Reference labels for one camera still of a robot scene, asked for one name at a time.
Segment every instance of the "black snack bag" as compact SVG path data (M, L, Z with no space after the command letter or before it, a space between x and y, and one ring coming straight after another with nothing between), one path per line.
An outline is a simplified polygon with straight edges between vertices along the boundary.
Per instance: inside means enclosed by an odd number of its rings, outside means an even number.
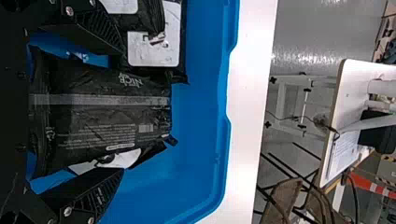
M138 1L136 14L112 14L128 51L128 55L123 57L112 56L112 66L138 76L147 71L166 71L172 74L172 83L188 84L185 66L186 0L161 0L165 26L156 32L152 26L142 25L148 11L152 10L147 7L147 1Z
M172 128L168 77L142 78L37 48L31 86L34 178L72 164L152 146Z
M147 32L157 36L165 31L165 14L163 0L138 0L136 14L112 14L121 32Z

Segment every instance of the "white label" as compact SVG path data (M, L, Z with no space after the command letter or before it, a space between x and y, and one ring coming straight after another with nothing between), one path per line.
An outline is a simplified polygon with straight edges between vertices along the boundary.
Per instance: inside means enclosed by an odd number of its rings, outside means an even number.
M128 61L132 66L177 67L180 53L181 5L163 1L165 33L149 39L147 33L128 32Z
M137 0L100 0L109 14L135 14Z
M153 124L141 124L141 125L139 125L139 132L140 133L152 133L152 132L154 132L154 125Z
M69 166L69 168L78 175L87 173L88 171L95 169L96 167L128 169L139 159L141 154L142 149L138 148L132 151L116 154L114 161L109 164L102 164L98 161L92 161L71 165Z
M127 74L120 73L119 79L120 79L120 83L124 84L125 86L137 87L137 88L143 86L142 79L129 77Z
M117 150L117 149L127 148L127 147L134 147L134 143L118 144L118 145L115 145L115 146L109 146L109 147L106 147L106 150L107 151L112 151L112 150Z

